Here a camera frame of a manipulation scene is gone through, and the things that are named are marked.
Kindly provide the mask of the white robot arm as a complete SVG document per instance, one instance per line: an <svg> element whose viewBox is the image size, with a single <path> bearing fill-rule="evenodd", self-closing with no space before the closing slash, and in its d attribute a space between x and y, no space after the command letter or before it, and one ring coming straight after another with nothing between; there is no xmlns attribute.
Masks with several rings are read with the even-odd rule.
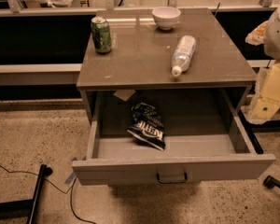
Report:
<svg viewBox="0 0 280 224"><path fill-rule="evenodd" d="M267 21L247 35L245 42L254 46L263 44L264 53L275 60L271 67L260 68L255 95L248 107L248 121L263 124L280 109L280 5Z"/></svg>

